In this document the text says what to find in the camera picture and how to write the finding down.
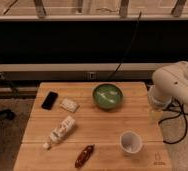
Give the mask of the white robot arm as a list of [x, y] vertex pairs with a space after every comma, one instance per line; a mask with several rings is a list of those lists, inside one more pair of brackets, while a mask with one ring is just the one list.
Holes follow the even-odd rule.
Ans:
[[153, 85], [148, 91], [149, 104], [165, 109], [172, 99], [188, 107], [188, 62], [180, 61], [157, 69], [152, 74]]

